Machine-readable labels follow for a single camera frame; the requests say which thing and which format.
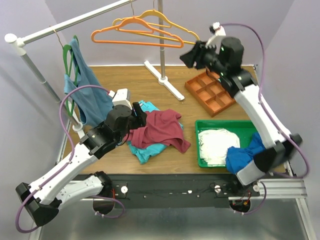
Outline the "blue-grey hanging tank top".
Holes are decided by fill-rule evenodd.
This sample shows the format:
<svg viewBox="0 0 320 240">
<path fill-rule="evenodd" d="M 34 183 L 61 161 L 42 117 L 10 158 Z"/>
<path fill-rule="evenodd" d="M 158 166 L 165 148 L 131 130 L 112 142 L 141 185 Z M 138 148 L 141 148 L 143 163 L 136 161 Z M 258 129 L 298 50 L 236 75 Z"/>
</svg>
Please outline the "blue-grey hanging tank top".
<svg viewBox="0 0 320 240">
<path fill-rule="evenodd" d="M 101 85 L 96 75 L 82 56 L 78 41 L 74 38 L 69 45 L 73 53 L 74 70 L 78 73 L 76 83 L 70 79 L 68 74 L 64 75 L 64 93 L 69 94 L 82 86 L 98 86 L 97 88 L 82 88 L 70 95 L 78 106 L 82 124 L 96 127 L 107 118 L 109 111 L 113 109 L 112 98 L 105 90 L 100 89 Z"/>
</svg>

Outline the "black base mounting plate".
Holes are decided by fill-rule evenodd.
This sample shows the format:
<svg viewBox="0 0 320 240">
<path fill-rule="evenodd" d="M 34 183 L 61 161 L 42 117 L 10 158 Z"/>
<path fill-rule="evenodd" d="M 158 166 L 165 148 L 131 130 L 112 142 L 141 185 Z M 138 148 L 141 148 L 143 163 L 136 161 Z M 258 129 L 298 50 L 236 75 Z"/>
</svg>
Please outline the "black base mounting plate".
<svg viewBox="0 0 320 240">
<path fill-rule="evenodd" d="M 231 200 L 260 196 L 255 182 L 242 186 L 232 174 L 109 174 L 127 209 L 228 208 Z"/>
</svg>

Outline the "orange compartment tray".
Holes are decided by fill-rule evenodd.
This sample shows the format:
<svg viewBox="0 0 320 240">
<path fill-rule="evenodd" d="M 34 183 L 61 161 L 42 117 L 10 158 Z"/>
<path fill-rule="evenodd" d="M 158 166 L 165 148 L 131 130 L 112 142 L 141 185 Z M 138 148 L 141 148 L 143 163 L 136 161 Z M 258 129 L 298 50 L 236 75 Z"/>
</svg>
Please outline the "orange compartment tray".
<svg viewBox="0 0 320 240">
<path fill-rule="evenodd" d="M 203 72 L 185 82 L 184 87 L 214 117 L 231 107 L 236 101 L 222 87 L 216 73 Z"/>
</svg>

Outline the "royal blue cloth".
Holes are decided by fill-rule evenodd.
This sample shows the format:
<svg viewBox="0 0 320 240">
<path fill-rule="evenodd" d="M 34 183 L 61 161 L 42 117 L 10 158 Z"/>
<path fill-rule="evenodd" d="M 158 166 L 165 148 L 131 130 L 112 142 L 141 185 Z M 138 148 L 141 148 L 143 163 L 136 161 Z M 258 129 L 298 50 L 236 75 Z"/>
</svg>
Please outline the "royal blue cloth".
<svg viewBox="0 0 320 240">
<path fill-rule="evenodd" d="M 232 146 L 228 148 L 225 159 L 227 171 L 232 174 L 238 173 L 253 160 L 256 154 L 261 153 L 265 149 L 260 134 L 255 132 L 248 147 L 239 148 Z"/>
</svg>

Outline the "turquoise folded shirt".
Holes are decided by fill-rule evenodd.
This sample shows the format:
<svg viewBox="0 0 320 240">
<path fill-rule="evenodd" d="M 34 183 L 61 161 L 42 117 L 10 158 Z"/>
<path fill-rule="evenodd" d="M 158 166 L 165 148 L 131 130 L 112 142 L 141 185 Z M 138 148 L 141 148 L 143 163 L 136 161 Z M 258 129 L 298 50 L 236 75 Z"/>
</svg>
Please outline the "turquoise folded shirt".
<svg viewBox="0 0 320 240">
<path fill-rule="evenodd" d="M 145 113 L 152 112 L 152 111 L 159 111 L 159 109 L 149 101 L 146 102 L 144 100 L 141 100 L 138 103 L 140 104 L 141 109 Z M 155 144 L 148 146 L 147 148 L 141 149 L 141 148 L 137 148 L 137 147 L 133 146 L 131 144 L 131 142 L 128 140 L 127 140 L 127 144 L 129 146 L 131 153 L 137 156 L 140 164 L 142 164 L 142 165 L 147 163 L 150 157 L 154 157 L 154 156 L 160 154 L 161 152 L 163 152 L 166 149 L 166 147 L 168 147 L 168 146 L 163 145 L 161 143 L 155 143 Z"/>
</svg>

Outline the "yellow hanger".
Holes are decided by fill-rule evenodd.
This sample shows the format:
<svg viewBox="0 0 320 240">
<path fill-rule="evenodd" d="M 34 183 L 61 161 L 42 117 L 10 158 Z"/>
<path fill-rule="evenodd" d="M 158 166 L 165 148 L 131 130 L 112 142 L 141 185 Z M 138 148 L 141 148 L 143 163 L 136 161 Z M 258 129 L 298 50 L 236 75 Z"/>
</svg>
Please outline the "yellow hanger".
<svg viewBox="0 0 320 240">
<path fill-rule="evenodd" d="M 115 26 L 118 22 L 126 20 L 126 19 L 137 18 L 137 19 L 144 20 L 147 17 L 157 17 L 158 18 L 158 23 L 147 22 L 150 26 L 158 27 L 159 29 L 164 29 L 164 28 L 171 29 L 174 27 L 174 28 L 180 29 L 181 31 L 184 31 L 184 32 L 192 35 L 196 41 L 200 40 L 199 36 L 194 31 L 191 31 L 181 25 L 178 25 L 178 24 L 170 21 L 163 13 L 161 13 L 160 11 L 155 10 L 155 9 L 146 10 L 142 14 L 132 16 L 132 17 L 116 18 L 112 22 L 112 25 Z"/>
</svg>

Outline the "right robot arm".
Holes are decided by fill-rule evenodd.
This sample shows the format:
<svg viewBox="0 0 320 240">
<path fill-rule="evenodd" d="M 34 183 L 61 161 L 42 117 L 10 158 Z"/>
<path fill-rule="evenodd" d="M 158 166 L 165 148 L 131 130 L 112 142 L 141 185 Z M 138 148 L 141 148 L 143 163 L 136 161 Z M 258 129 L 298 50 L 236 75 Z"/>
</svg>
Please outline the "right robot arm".
<svg viewBox="0 0 320 240">
<path fill-rule="evenodd" d="M 258 131 L 265 149 L 254 155 L 252 161 L 236 173 L 230 191 L 241 196 L 248 185 L 262 178 L 267 172 L 292 159 L 301 136 L 292 134 L 275 116 L 260 95 L 258 82 L 242 68 L 244 46 L 236 37 L 224 36 L 220 48 L 196 41 L 193 48 L 179 58 L 187 68 L 207 69 L 218 74 L 220 84 L 245 110 Z"/>
</svg>

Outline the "orange hanger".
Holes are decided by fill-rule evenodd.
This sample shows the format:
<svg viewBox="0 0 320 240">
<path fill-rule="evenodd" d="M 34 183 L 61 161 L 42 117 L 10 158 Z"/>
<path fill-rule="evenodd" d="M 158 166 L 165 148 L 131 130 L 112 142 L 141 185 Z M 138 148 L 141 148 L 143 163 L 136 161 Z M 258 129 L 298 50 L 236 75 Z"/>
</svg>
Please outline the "orange hanger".
<svg viewBox="0 0 320 240">
<path fill-rule="evenodd" d="M 118 32 L 122 39 L 107 38 L 109 32 Z M 169 42 L 156 42 L 151 40 L 155 37 L 168 37 Z M 116 45 L 134 45 L 148 47 L 164 47 L 181 49 L 185 46 L 181 37 L 158 27 L 137 17 L 129 17 L 121 20 L 118 24 L 96 29 L 91 33 L 90 39 L 96 44 L 116 44 Z"/>
</svg>

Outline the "white cloth in bin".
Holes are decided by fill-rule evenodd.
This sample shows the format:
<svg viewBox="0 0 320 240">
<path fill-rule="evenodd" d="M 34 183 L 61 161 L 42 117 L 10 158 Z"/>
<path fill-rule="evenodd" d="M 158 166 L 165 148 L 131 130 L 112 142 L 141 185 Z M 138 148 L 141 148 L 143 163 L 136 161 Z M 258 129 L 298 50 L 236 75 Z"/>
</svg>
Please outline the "white cloth in bin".
<svg viewBox="0 0 320 240">
<path fill-rule="evenodd" d="M 209 129 L 198 134 L 199 157 L 211 166 L 225 166 L 228 149 L 239 148 L 240 138 L 227 129 Z"/>
</svg>

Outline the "green plastic bin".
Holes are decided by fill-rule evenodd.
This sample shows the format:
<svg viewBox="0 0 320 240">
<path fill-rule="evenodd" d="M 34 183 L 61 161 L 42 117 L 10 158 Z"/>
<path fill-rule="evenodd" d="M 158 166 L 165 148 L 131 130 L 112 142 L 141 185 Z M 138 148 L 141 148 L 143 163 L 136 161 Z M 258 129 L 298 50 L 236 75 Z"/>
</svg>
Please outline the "green plastic bin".
<svg viewBox="0 0 320 240">
<path fill-rule="evenodd" d="M 257 131 L 253 123 L 249 120 L 197 120 L 195 122 L 195 139 L 197 151 L 197 163 L 201 168 L 224 168 L 225 166 L 209 166 L 204 160 L 200 159 L 198 135 L 205 130 L 226 129 L 235 133 L 240 139 L 240 147 L 246 148 L 249 146 L 252 135 Z"/>
</svg>

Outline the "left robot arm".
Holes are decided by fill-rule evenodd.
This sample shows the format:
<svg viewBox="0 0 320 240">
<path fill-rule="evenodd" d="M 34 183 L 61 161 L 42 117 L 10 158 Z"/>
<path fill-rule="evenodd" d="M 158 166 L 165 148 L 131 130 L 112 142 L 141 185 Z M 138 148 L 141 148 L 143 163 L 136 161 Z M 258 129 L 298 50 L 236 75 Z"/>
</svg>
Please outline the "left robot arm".
<svg viewBox="0 0 320 240">
<path fill-rule="evenodd" d="M 97 171 L 88 178 L 70 184 L 84 168 L 95 163 L 104 155 L 123 145 L 131 130 L 146 126 L 147 114 L 140 104 L 132 107 L 116 105 L 105 121 L 89 130 L 72 150 L 55 167 L 32 183 L 20 183 L 15 191 L 21 200 L 15 224 L 19 232 L 19 219 L 25 209 L 35 226 L 42 227 L 52 221 L 64 207 L 81 199 L 111 200 L 113 183 L 103 171 Z"/>
</svg>

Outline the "maroon tank top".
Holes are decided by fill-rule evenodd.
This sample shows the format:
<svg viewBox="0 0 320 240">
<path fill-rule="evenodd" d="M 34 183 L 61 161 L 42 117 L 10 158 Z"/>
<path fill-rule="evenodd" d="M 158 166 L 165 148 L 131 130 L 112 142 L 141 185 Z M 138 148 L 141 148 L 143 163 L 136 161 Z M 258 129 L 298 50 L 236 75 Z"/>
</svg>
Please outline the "maroon tank top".
<svg viewBox="0 0 320 240">
<path fill-rule="evenodd" d="M 154 110 L 147 112 L 146 125 L 130 130 L 126 135 L 131 145 L 145 149 L 153 144 L 174 146 L 180 153 L 185 153 L 191 143 L 184 137 L 180 125 L 180 113 L 167 109 L 164 111 Z"/>
</svg>

